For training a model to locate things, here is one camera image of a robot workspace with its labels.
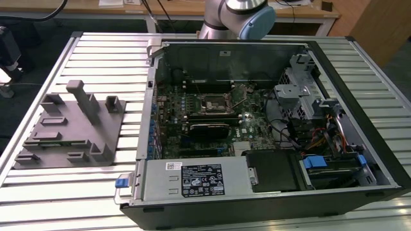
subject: aluminum extrusion table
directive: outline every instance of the aluminum extrusion table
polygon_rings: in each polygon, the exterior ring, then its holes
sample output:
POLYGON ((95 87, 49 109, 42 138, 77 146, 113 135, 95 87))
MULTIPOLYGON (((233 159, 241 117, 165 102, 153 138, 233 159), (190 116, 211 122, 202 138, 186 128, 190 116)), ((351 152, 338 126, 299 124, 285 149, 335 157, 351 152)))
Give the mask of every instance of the aluminum extrusion table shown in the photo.
MULTIPOLYGON (((0 230, 135 231, 138 225, 115 205, 115 179, 134 171, 139 123, 149 66, 151 38, 194 39, 195 35, 75 33, 35 98, 14 138, 0 158, 0 230), (118 95, 127 101, 115 166, 11 170, 22 144, 43 111, 46 93, 74 100, 66 83, 81 79, 98 100, 118 95)), ((354 96, 374 122, 406 171, 411 174, 411 104, 372 61, 357 42, 346 38, 270 36, 266 39, 315 40, 325 50, 354 96)), ((329 94, 331 87, 325 83, 329 94)), ((122 196, 130 196, 123 189, 122 196)), ((211 227, 206 230, 411 230, 411 193, 377 202, 341 216, 299 218, 211 227)))

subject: warning label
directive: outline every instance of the warning label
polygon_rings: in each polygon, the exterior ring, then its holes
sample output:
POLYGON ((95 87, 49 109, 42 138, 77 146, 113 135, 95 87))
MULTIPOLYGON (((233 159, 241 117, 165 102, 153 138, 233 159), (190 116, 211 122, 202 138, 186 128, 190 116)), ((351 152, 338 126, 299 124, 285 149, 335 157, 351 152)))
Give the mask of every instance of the warning label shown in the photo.
POLYGON ((222 165, 182 166, 185 197, 225 195, 222 165))

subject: barcode sticker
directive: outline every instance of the barcode sticker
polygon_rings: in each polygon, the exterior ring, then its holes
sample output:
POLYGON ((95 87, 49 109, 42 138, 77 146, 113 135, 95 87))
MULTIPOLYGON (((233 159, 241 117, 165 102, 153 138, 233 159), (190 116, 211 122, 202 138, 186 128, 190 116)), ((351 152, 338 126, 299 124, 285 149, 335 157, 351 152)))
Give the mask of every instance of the barcode sticker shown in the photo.
POLYGON ((167 162, 166 163, 166 170, 181 170, 183 162, 167 162))

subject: blue latch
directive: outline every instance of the blue latch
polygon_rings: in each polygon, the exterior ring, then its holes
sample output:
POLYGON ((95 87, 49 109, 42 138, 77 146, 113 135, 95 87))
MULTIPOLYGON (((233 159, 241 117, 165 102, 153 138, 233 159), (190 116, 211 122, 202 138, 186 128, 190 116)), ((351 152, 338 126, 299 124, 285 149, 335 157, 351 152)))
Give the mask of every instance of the blue latch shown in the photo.
POLYGON ((117 179, 117 189, 129 188, 129 179, 117 179))
POLYGON ((366 166, 366 165, 368 165, 366 157, 365 157, 364 155, 360 155, 360 156, 358 156, 358 159, 360 159, 361 165, 366 166))
POLYGON ((327 162, 325 160, 323 156, 309 156, 305 160, 305 167, 313 168, 313 167, 327 167, 327 162))

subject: black cord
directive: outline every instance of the black cord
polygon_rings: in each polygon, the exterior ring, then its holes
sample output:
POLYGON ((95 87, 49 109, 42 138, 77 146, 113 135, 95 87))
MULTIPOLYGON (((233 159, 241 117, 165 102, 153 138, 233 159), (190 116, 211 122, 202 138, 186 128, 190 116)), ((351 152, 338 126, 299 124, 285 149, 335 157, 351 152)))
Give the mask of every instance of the black cord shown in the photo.
POLYGON ((0 20, 21 20, 21 21, 33 21, 33 22, 45 22, 50 19, 53 19, 65 9, 66 5, 67 5, 69 0, 63 0, 59 8, 46 17, 43 18, 26 18, 26 17, 18 17, 18 16, 6 16, 6 15, 0 15, 0 20))
POLYGON ((143 3, 143 5, 145 5, 145 7, 147 9, 149 15, 153 18, 153 21, 154 21, 154 23, 157 25, 157 28, 158 28, 159 32, 163 33, 163 29, 162 29, 162 27, 161 27, 161 25, 158 23, 158 20, 155 19, 155 15, 154 15, 153 9, 150 8, 147 0, 142 0, 142 3, 143 3))
POLYGON ((286 4, 281 3, 278 0, 275 0, 278 4, 283 5, 283 6, 291 6, 293 8, 293 25, 291 25, 291 34, 294 32, 294 23, 295 23, 295 12, 294 12, 294 7, 295 6, 301 6, 302 4, 290 4, 289 2, 286 2, 286 4))
POLYGON ((166 14, 166 16, 167 16, 167 18, 169 18, 169 22, 170 22, 170 26, 171 26, 171 28, 173 28, 173 31, 177 33, 177 30, 175 30, 175 28, 174 28, 174 23, 175 23, 175 22, 173 22, 173 20, 171 20, 171 18, 170 18, 170 15, 169 15, 169 13, 167 13, 167 10, 165 9, 163 3, 161 2, 161 0, 157 0, 157 1, 159 2, 161 6, 162 6, 162 9, 163 9, 163 11, 165 11, 165 14, 166 14))

